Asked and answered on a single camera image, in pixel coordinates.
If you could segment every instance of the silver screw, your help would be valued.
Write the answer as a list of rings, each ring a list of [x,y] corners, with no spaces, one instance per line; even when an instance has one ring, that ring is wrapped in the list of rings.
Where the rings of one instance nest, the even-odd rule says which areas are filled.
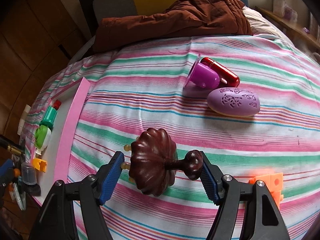
[[[57,181],[54,183],[54,185],[55,185],[55,186],[61,186],[62,183],[63,183],[63,181],[62,181],[61,179],[59,179],[59,180],[57,180]]]
[[[263,187],[263,186],[264,186],[264,182],[263,182],[262,180],[258,180],[258,181],[257,181],[257,185],[258,185],[259,187]]]
[[[224,178],[224,180],[226,180],[226,181],[231,181],[231,180],[232,180],[232,176],[229,175],[229,174],[224,175],[223,178]]]
[[[96,179],[96,175],[91,174],[88,176],[88,179],[94,181]]]

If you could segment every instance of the wooden handle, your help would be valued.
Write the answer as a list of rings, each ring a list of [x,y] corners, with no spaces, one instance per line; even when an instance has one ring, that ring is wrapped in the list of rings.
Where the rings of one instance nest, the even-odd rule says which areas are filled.
[[[183,160],[165,160],[165,170],[180,170],[191,180],[196,180],[200,177],[203,166],[203,157],[198,150],[187,152]]]

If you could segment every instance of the red metallic bottle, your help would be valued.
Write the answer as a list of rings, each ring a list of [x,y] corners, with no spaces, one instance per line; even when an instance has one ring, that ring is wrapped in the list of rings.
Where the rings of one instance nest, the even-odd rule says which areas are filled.
[[[228,70],[226,67],[222,66],[218,62],[208,58],[204,57],[200,61],[203,65],[208,66],[220,77],[220,85],[224,87],[238,87],[240,84],[240,78],[234,74],[232,71]]]

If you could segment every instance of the purple container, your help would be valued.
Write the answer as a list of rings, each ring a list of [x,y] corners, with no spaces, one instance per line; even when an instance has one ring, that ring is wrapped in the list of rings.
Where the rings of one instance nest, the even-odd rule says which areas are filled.
[[[208,68],[206,65],[200,63],[201,54],[199,54],[196,62],[193,64],[188,78],[184,83],[184,87],[188,85],[189,81],[196,84],[198,87],[206,89],[216,89],[220,83],[219,75]]]
[[[241,88],[220,88],[208,95],[208,106],[215,112],[228,116],[252,116],[260,111],[256,93]]]

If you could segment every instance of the purple soap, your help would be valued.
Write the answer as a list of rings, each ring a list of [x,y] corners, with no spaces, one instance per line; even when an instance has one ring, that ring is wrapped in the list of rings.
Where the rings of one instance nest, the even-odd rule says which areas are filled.
[[[252,116],[260,111],[256,93],[241,88],[220,88],[208,95],[208,106],[215,112],[229,116]]]

